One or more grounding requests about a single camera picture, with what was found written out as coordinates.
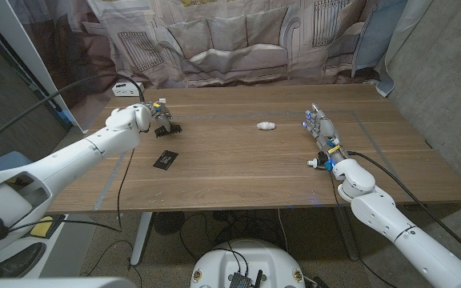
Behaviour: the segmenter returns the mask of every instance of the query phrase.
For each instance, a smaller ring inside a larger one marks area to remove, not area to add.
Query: gray floor
[[[461,177],[461,2],[433,1],[389,69],[397,84],[389,100]],[[400,209],[461,258],[461,246],[423,212]],[[461,206],[429,209],[461,236]],[[271,211],[259,213],[273,217]],[[116,214],[97,214],[94,219],[117,224]],[[138,219],[139,214],[124,214],[122,234],[98,229],[83,271],[91,269],[114,240],[133,242]],[[398,287],[430,286],[385,238],[350,219],[361,255],[371,269]],[[284,210],[283,220],[291,254],[308,276],[317,275],[333,287],[386,286],[362,264],[347,259],[331,210]],[[210,220],[209,225],[214,237],[215,227],[222,224]],[[201,218],[192,218],[183,232],[197,255],[212,247],[203,236]],[[127,270],[129,254],[127,246],[118,244],[102,258],[93,275],[123,276],[138,284],[136,273]],[[145,287],[189,286],[195,261],[182,248],[178,234],[161,236],[153,231],[145,255],[138,267]]]
[[[211,212],[203,213],[208,219],[208,234],[215,238],[226,224],[215,221]],[[277,219],[276,210],[258,210],[257,215],[271,220]],[[330,287],[370,285],[362,264],[347,258],[330,209],[282,210],[281,215],[290,254],[298,261],[304,274],[311,278],[319,276]],[[100,223],[118,225],[116,214],[96,214],[93,218]],[[133,242],[138,221],[139,214],[124,214],[122,224],[125,232],[122,234],[98,228],[86,256],[82,274],[94,267],[102,252],[115,240],[126,239]],[[206,238],[202,217],[188,220],[182,228],[182,236],[188,249],[198,257],[214,246]],[[267,239],[281,245],[273,235]],[[136,273],[133,270],[127,271],[129,255],[129,246],[125,243],[118,244],[106,253],[92,276],[127,277],[138,285]],[[178,233],[163,236],[153,229],[138,271],[142,275],[144,287],[189,287],[195,263],[196,261],[183,248]]]

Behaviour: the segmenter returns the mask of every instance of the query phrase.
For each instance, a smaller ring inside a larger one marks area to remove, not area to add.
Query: table leg
[[[355,239],[353,238],[353,232],[351,231],[351,226],[346,211],[342,206],[335,207],[333,210],[335,217],[337,218],[339,229],[341,230],[341,237],[343,238],[344,246],[346,247],[348,253],[348,258],[351,261],[357,261],[359,260],[359,252],[357,251],[357,245],[355,244]]]
[[[143,247],[145,246],[145,239],[149,232],[150,220],[152,218],[151,212],[143,212],[138,226],[138,233],[136,240],[134,240],[133,253],[131,254],[131,265],[136,266],[142,258]]]

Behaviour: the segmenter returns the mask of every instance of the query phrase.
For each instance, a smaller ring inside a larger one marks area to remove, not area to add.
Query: wire
[[[451,235],[456,241],[458,241],[458,242],[461,244],[461,237],[458,236],[457,234],[455,234],[455,232],[453,232],[449,227],[447,227],[444,223],[442,223],[442,221],[440,221],[436,216],[434,216],[433,213],[430,212],[430,211],[428,210],[428,208],[426,208],[425,205],[423,205],[423,204],[421,203],[421,201],[418,200],[417,197],[414,196],[414,195],[412,194],[412,192],[410,192],[410,191],[408,190],[408,188],[406,188],[406,187],[404,186],[404,184],[401,183],[401,181],[400,181],[397,177],[395,177],[389,170],[387,170],[385,167],[383,167],[383,166],[381,166],[380,164],[378,164],[375,160],[373,160],[373,159],[367,157],[366,155],[364,155],[364,154],[362,154],[362,153],[354,152],[354,151],[348,151],[348,154],[349,154],[349,155],[357,155],[357,156],[359,156],[359,157],[362,157],[362,158],[366,159],[367,161],[369,161],[369,162],[375,164],[375,166],[377,166],[378,168],[380,168],[380,169],[381,169],[383,172],[385,172],[387,175],[389,175],[389,176],[390,176],[394,181],[396,181],[396,183],[398,183],[398,185],[408,194],[408,196],[410,196],[410,198],[412,198],[415,202],[417,202],[417,204],[419,204],[419,205],[423,208],[423,210],[424,210],[433,220],[435,220],[442,228],[445,229],[446,232],[449,233],[449,235]]]
[[[90,270],[90,272],[88,272],[88,273],[86,274],[86,276],[91,276],[91,275],[92,275],[92,273],[94,272],[95,268],[97,268],[98,264],[101,262],[102,257],[104,257],[104,255],[106,254],[106,252],[108,252],[108,250],[109,250],[113,245],[115,245],[115,244],[117,244],[117,243],[119,243],[119,242],[125,242],[125,243],[127,243],[127,244],[129,245],[129,247],[131,248],[131,250],[133,250],[133,245],[132,245],[129,241],[127,241],[127,240],[117,240],[117,241],[111,243],[111,245],[109,245],[109,246],[104,250],[104,252],[102,252],[101,257],[99,257],[99,259],[98,259],[97,262],[95,263],[95,265],[94,265],[94,267],[92,268],[92,270]],[[140,274],[140,272],[138,272],[138,270],[136,269],[135,266],[132,266],[130,263],[129,263],[129,266],[130,266],[131,268],[134,269],[134,271],[136,272],[136,274],[137,274],[138,277],[140,278],[140,288],[142,288],[142,285],[143,285],[142,275]]]
[[[24,110],[23,112],[21,112],[19,115],[13,117],[11,120],[9,120],[5,125],[3,125],[1,128],[0,128],[0,134],[6,130],[6,128],[10,127],[12,124],[16,123],[18,120],[20,120],[21,118],[23,118],[24,116],[28,115],[29,112],[39,108],[42,104],[44,104],[45,102],[48,102],[50,101],[51,99],[53,99],[54,97],[60,95],[61,93],[67,91],[67,90],[70,90],[76,86],[79,86],[81,84],[83,84],[84,82],[88,82],[90,80],[93,80],[93,79],[96,79],[96,78],[102,78],[102,77],[108,77],[108,76],[116,76],[116,77],[119,77],[119,78],[123,78],[123,79],[126,79],[127,81],[131,82],[133,85],[136,86],[136,88],[138,89],[138,91],[140,91],[140,86],[138,86],[138,84],[131,78],[129,77],[126,77],[126,76],[122,76],[121,74],[116,74],[116,73],[109,73],[109,74],[102,74],[102,75],[96,75],[96,76],[92,76],[92,77],[88,77],[88,78],[84,78],[84,79],[81,79],[79,81],[76,81],[70,85],[67,85],[65,87],[63,87],[62,89],[52,93],[51,95],[45,97],[44,99],[40,100],[39,102],[36,102],[35,104],[33,104],[30,108]],[[142,91],[141,94],[139,94],[138,96],[140,97],[140,102],[145,102],[145,97],[144,97],[144,94],[145,94],[145,90]]]
[[[284,241],[286,242],[286,252],[289,253],[289,247],[287,246],[286,231],[284,230],[284,225],[282,224],[282,219],[280,218],[280,209],[277,209],[277,211],[279,212],[280,227],[282,228],[282,233],[284,234]]]
[[[229,246],[230,251],[232,251],[231,243],[227,241],[227,245]],[[236,256],[236,253],[234,251],[232,251],[232,254],[234,255],[234,258],[236,258],[236,262],[238,263],[238,274],[241,274],[241,265],[239,265],[238,256]]]
[[[387,284],[389,287],[394,287],[394,288],[397,288],[396,286],[390,284],[387,280],[381,278],[378,274],[376,274],[371,268],[369,268],[369,266],[361,259],[359,258],[360,262],[372,273],[376,276],[376,278],[382,280],[382,282],[384,282],[385,284]]]
[[[193,214],[193,215],[191,215],[190,217],[188,217],[188,218],[184,221],[184,223],[182,224],[181,229],[179,230],[179,238],[181,239],[182,246],[184,246],[184,249],[186,250],[186,252],[188,252],[188,254],[189,254],[195,261],[198,261],[198,258],[195,257],[195,255],[188,249],[186,243],[184,242],[184,239],[182,239],[182,228],[184,227],[184,224],[186,224],[186,222],[187,222],[190,218],[193,218],[193,217],[195,217],[195,216],[197,216],[197,215],[200,215],[200,216],[203,216],[203,217],[204,217],[204,220],[205,220],[204,226],[205,226],[205,231],[206,231],[207,240],[208,240],[211,244],[214,244],[214,243],[210,240],[209,234],[207,233],[207,217],[206,217],[206,215],[201,214],[201,213],[197,213],[197,214]],[[245,257],[244,257],[243,255],[241,255],[239,252],[232,250],[231,244],[230,244],[228,241],[227,241],[227,245],[229,246],[230,249],[225,249],[225,248],[214,248],[214,249],[212,249],[212,250],[210,250],[210,251],[214,251],[214,250],[225,250],[225,251],[232,252],[233,255],[234,255],[234,257],[236,258],[236,261],[238,262],[238,267],[239,267],[239,268],[238,268],[238,273],[240,273],[240,274],[241,274],[241,266],[239,265],[239,260],[238,260],[238,258],[236,257],[236,254],[239,255],[239,256],[241,256],[241,258],[243,258],[243,261],[244,261],[245,264],[247,265],[247,269],[245,270],[245,276],[247,276],[247,275],[248,275],[248,262],[247,262],[247,260],[246,260]]]
[[[215,251],[215,250],[223,250],[223,251],[227,251],[227,252],[236,253],[236,254],[239,255],[241,258],[243,258],[243,261],[244,261],[245,264],[247,265],[247,270],[245,271],[245,277],[248,275],[248,262],[247,262],[247,260],[245,259],[245,257],[244,257],[243,255],[241,255],[238,251],[229,250],[229,249],[225,249],[225,248],[214,248],[214,249],[209,250],[209,252]]]
[[[184,246],[184,249],[186,250],[186,252],[188,252],[189,255],[191,255],[191,257],[193,259],[195,259],[195,261],[198,261],[198,258],[195,257],[195,255],[193,253],[191,253],[191,251],[188,249],[188,247],[186,246],[186,243],[184,242],[184,240],[182,239],[182,228],[184,227],[184,225],[188,222],[188,220],[190,220],[191,218],[195,217],[195,216],[202,216],[204,217],[204,226],[205,226],[205,231],[206,231],[206,236],[207,236],[207,240],[209,241],[209,243],[211,243],[211,245],[214,245],[214,243],[210,240],[210,237],[209,237],[209,234],[207,233],[207,217],[206,215],[202,214],[202,213],[197,213],[197,214],[193,214],[191,215],[190,217],[186,218],[186,220],[184,220],[184,223],[181,225],[181,229],[179,230],[179,237],[181,238],[181,243],[182,245]]]
[[[10,228],[8,229],[8,233],[11,233],[11,232],[14,232],[16,230],[19,230],[21,228],[24,228],[24,227],[28,227],[28,226],[32,226],[32,225],[36,225],[36,224],[40,224],[40,223],[57,223],[57,222],[65,222],[65,223],[78,223],[78,224],[88,224],[88,225],[94,225],[94,226],[100,226],[100,227],[104,227],[104,228],[107,228],[107,229],[110,229],[110,230],[113,230],[113,231],[117,231],[117,232],[122,232],[121,230],[118,230],[116,228],[113,228],[113,227],[110,227],[110,226],[107,226],[107,225],[104,225],[104,224],[99,224],[99,223],[95,223],[95,222],[88,222],[88,221],[79,221],[79,220],[41,220],[41,221],[36,221],[36,222],[31,222],[31,223],[27,223],[27,224],[24,224],[24,225],[20,225],[20,226],[17,226],[15,228]]]
[[[335,183],[334,183],[334,178],[332,177],[333,174],[332,172],[328,171],[328,173],[330,174],[330,180],[332,181],[332,192],[334,192],[334,197],[335,197],[335,202],[338,203],[338,200],[337,200],[337,195],[335,194]],[[382,280],[382,282],[386,283],[387,285],[389,285],[390,287],[396,287],[392,284],[390,284],[387,280],[381,278],[378,274],[376,274],[368,265],[366,265],[366,263],[362,260],[362,257],[360,257],[359,255],[359,260],[360,262],[362,262],[364,264],[364,266],[369,270],[371,271],[372,274],[374,274],[378,279]]]
[[[142,286],[142,284],[143,284],[142,275],[140,274],[140,272],[138,272],[138,270],[136,269],[136,267],[134,267],[134,266],[131,265],[131,268],[133,268],[134,271],[136,272],[136,274],[138,275],[138,277],[140,277],[140,288],[143,288],[143,286]]]
[[[314,281],[314,280],[308,278],[307,276],[303,275],[303,278],[304,278],[306,281],[308,281],[308,282],[310,282],[310,283],[312,283],[312,284],[315,284],[316,287],[318,286],[318,283],[316,283],[316,281]]]
[[[115,244],[117,244],[117,243],[119,243],[119,242],[125,242],[125,243],[129,244],[129,247],[131,248],[131,250],[133,250],[133,245],[132,245],[129,241],[127,241],[127,240],[117,240],[117,241],[111,243],[111,245],[109,245],[109,246],[104,250],[104,252],[102,252],[101,257],[99,257],[99,259],[98,259],[97,262],[95,263],[95,265],[94,265],[94,267],[92,268],[92,270],[90,270],[90,272],[88,272],[88,273],[86,274],[86,276],[91,276],[91,275],[92,275],[92,273],[94,272],[95,268],[97,268],[97,266],[98,266],[99,263],[101,262],[102,257],[104,257],[104,255],[106,254],[106,252],[108,252],[108,250],[109,250],[113,245],[115,245]]]
[[[122,230],[122,222],[121,222],[121,219],[120,219],[120,191],[122,191],[122,186],[124,185],[124,181],[126,180],[126,176],[127,176],[127,171],[129,170],[129,166],[131,164],[131,160],[133,160],[133,154],[134,154],[134,148],[133,148],[133,151],[131,152],[131,157],[129,159],[129,162],[127,163],[127,168],[126,168],[126,172],[124,173],[124,178],[122,179],[122,181],[120,182],[120,187],[118,188],[118,196],[117,196],[117,218],[118,218],[118,228],[120,228],[120,230]]]
[[[339,205],[339,200],[337,200],[337,195],[335,194],[335,183],[334,183],[334,177],[332,172],[328,171],[328,174],[330,175],[330,180],[332,181],[332,191],[334,192],[334,198],[335,198],[335,203]]]

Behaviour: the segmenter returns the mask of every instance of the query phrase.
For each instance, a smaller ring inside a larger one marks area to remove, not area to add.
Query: yellow object
[[[337,149],[339,149],[339,147],[340,147],[340,146],[339,146],[339,145],[337,145],[336,147],[334,147],[334,148],[332,148],[332,149],[328,150],[328,154],[332,154],[332,153],[334,153],[334,151],[336,151]]]
[[[44,218],[40,219],[40,221],[46,221],[46,220],[53,220],[51,216],[45,216]],[[40,223],[35,225],[33,229],[31,230],[30,234],[31,236],[37,236],[37,237],[46,237],[47,231],[49,231],[49,228],[51,228],[51,225],[53,225],[53,222],[46,222],[46,223]]]

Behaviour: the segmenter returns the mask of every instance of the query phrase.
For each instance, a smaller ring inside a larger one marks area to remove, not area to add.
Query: black card
[[[175,158],[177,157],[177,153],[165,150],[163,154],[159,157],[158,161],[154,163],[154,167],[167,170],[170,165],[174,162]]]

